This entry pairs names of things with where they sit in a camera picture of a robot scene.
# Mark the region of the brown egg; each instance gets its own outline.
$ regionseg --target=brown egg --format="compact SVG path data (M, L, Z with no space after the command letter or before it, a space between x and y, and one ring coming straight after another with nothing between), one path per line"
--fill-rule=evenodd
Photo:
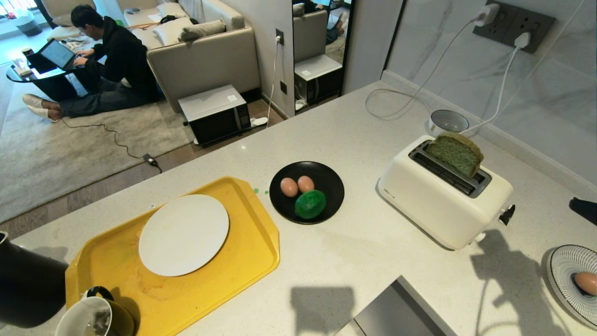
M286 197L294 197L299 193L297 183L291 178L283 178L280 182L280 189Z
M574 281L583 291L597 297L597 274L579 272L574 275Z
M300 190L301 193L306 193L307 191L311 191L313 189L315 189L315 184L313 183L313 180L308 177L308 176L301 176L298 178L298 190Z

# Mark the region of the toaster knob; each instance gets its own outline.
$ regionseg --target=toaster knob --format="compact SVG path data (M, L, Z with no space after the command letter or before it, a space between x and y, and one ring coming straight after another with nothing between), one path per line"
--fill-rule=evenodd
M512 218L512 215L514 215L515 210L515 204L509 206L508 209L506 209L506 211L504 211L504 213L500 216L500 222L504 225L508 225L508 222L510 221L510 218Z

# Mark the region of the black hoodie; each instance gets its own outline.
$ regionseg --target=black hoodie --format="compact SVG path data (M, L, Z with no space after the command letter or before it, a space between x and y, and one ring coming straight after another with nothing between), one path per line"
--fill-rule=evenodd
M116 24L112 18L104 17L103 43L93 49L96 60L107 55L105 65L89 60L85 69L103 78L118 82L123 78L131 89L144 97L158 100L158 88L153 72L147 64L147 47L133 33Z

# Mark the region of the power outlet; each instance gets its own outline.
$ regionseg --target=power outlet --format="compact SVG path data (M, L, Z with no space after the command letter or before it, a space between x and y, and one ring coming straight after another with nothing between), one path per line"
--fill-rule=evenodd
M284 45L284 33L276 28L276 37L280 36L280 43L281 45Z
M522 51L534 53L541 41L553 25L551 16L535 13L499 1L489 0L488 4L500 5L496 19L483 27L475 27L473 33L502 44L514 47L514 40L524 32L531 33L531 43Z

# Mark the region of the toaster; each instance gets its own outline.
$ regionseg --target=toaster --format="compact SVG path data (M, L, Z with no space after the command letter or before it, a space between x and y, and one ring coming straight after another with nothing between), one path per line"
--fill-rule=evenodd
M495 219L506 224L514 205L504 209L512 186L481 166L461 175L426 152L434 140L422 136L392 159L377 183L379 194L448 249L461 249Z

